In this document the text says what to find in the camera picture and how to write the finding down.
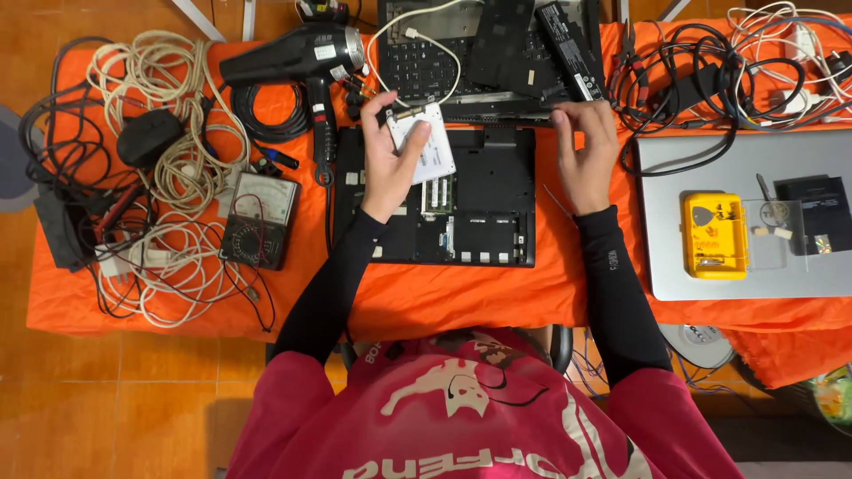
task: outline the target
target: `black arm sleeve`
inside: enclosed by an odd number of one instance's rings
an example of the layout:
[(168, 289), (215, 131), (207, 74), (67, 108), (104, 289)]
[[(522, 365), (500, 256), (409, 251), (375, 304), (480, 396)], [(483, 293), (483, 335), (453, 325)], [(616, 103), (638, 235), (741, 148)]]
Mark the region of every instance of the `black arm sleeve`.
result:
[(589, 328), (609, 387), (645, 367), (671, 371), (665, 340), (627, 254), (618, 209), (575, 216), (589, 297)]
[(285, 351), (312, 356), (324, 365), (334, 349), (355, 301), (355, 293), (387, 225), (362, 210), (331, 250), (287, 315), (273, 357)]

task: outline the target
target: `laptop keyboard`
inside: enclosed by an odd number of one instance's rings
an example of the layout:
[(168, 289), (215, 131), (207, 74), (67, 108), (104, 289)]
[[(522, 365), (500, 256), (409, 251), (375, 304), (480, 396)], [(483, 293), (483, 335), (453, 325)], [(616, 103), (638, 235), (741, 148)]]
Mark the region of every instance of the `laptop keyboard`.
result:
[[(445, 38), (438, 40), (455, 54), (462, 64), (462, 77), (452, 96), (476, 95), (503, 91), (487, 85), (468, 81), (464, 69), (473, 48), (475, 37)], [(388, 45), (387, 58), (380, 62), (382, 79), (390, 89), (397, 89), (405, 100), (425, 100), (430, 96), (446, 96), (456, 80), (456, 61), (446, 51), (432, 43), (420, 41)], [(538, 32), (528, 32), (524, 46), (528, 60), (548, 61), (550, 52)]]

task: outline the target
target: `white ssd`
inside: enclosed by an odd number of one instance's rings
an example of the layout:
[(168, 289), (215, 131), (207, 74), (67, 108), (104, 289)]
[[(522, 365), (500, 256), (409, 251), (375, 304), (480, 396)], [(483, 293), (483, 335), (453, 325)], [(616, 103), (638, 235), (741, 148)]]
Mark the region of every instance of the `white ssd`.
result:
[(432, 134), (429, 136), (429, 141), (426, 142), (420, 160), (417, 162), (412, 185), (456, 172), (456, 163), (452, 160), (450, 141), (446, 138), (444, 116), (441, 115), (440, 106), (437, 103), (429, 103), (396, 114), (388, 110), (388, 128), (391, 137), (394, 138), (397, 151), (403, 151), (408, 134), (420, 120), (428, 121), (432, 125)]

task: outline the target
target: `hand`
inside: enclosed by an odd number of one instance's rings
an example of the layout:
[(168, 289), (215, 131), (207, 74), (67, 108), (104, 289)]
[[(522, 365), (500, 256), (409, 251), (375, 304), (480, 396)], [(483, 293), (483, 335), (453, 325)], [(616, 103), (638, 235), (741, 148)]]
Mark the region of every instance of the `hand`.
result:
[(361, 109), (361, 124), (364, 127), (366, 152), (366, 190), (361, 210), (378, 222), (387, 223), (394, 211), (402, 205), (412, 187), (414, 168), (423, 152), (432, 125), (420, 121), (414, 125), (406, 138), (406, 147), (401, 156), (394, 153), (394, 139), (388, 126), (378, 127), (376, 115), (382, 108), (396, 100), (396, 92), (376, 95)]
[[(574, 214), (589, 215), (609, 207), (619, 138), (605, 101), (567, 101), (550, 115), (559, 138), (559, 176)], [(574, 128), (585, 133), (585, 147), (574, 149)]]

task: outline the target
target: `person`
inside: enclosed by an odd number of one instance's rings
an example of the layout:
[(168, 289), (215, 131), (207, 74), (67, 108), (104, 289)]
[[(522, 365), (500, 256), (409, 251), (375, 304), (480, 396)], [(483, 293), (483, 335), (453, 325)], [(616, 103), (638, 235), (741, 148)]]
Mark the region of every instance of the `person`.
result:
[[(611, 387), (608, 416), (512, 328), (374, 344), (334, 395), (324, 364), (429, 138), (421, 122), (394, 154), (375, 117), (395, 98), (382, 93), (363, 109), (364, 201), (281, 329), (228, 479), (742, 477), (672, 372), (627, 254), (608, 196), (619, 143), (602, 101), (563, 103), (551, 119), (580, 232), (589, 328)], [(584, 148), (574, 146), (576, 131)]]

